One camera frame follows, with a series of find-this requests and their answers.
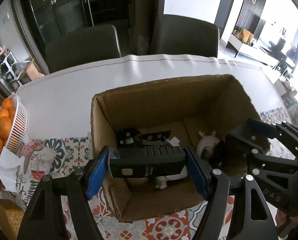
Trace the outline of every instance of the blue gripper pad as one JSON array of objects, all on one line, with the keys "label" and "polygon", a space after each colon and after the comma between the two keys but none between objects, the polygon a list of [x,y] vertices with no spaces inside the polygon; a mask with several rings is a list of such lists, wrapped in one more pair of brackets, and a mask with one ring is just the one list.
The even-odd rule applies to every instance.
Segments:
[{"label": "blue gripper pad", "polygon": [[186,166],[188,169],[188,173],[192,179],[193,185],[197,193],[200,196],[202,196],[205,200],[208,200],[210,195],[207,190],[208,183],[200,167],[201,165],[203,165],[203,163],[201,159],[198,157],[198,155],[196,155],[195,152],[190,151],[188,147],[185,147],[184,151],[187,156]]},{"label": "blue gripper pad", "polygon": [[93,196],[98,194],[102,182],[107,175],[109,150],[110,147],[103,147],[97,156],[97,159],[94,160],[94,163],[86,172],[85,182],[88,186],[86,197],[88,200],[91,200]]}]

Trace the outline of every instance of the red mushroom print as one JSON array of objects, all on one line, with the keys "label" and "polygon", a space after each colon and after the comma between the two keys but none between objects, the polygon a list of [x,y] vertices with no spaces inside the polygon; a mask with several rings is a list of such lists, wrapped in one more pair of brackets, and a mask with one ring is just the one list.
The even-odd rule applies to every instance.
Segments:
[{"label": "red mushroom print", "polygon": [[36,179],[36,180],[41,180],[41,178],[45,175],[44,171],[31,171],[31,175]]}]

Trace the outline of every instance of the white basket of oranges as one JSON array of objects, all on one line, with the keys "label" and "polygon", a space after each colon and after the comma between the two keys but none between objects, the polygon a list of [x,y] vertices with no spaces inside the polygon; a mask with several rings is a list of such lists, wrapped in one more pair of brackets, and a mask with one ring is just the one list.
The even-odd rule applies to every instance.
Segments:
[{"label": "white basket of oranges", "polygon": [[0,108],[0,154],[5,146],[12,153],[19,151],[27,126],[27,111],[16,94],[10,95]]}]

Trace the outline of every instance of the gray chair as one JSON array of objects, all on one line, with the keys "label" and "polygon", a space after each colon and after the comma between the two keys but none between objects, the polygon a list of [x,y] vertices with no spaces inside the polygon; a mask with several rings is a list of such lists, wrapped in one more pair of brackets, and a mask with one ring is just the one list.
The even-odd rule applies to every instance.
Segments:
[{"label": "gray chair", "polygon": [[69,67],[121,57],[116,28],[111,24],[83,28],[45,48],[50,73]]},{"label": "gray chair", "polygon": [[191,54],[217,57],[219,28],[209,22],[184,16],[157,17],[150,54]]}]

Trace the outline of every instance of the person's hand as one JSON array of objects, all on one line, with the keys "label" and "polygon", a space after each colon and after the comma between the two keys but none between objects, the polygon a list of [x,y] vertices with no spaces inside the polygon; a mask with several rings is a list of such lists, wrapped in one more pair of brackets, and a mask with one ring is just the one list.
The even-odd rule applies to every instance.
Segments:
[{"label": "person's hand", "polygon": [[[298,216],[290,217],[290,219],[294,223],[298,224]],[[276,221],[276,226],[280,227],[287,221],[287,214],[283,213],[281,210],[278,210],[278,212],[276,212],[275,221]]]}]

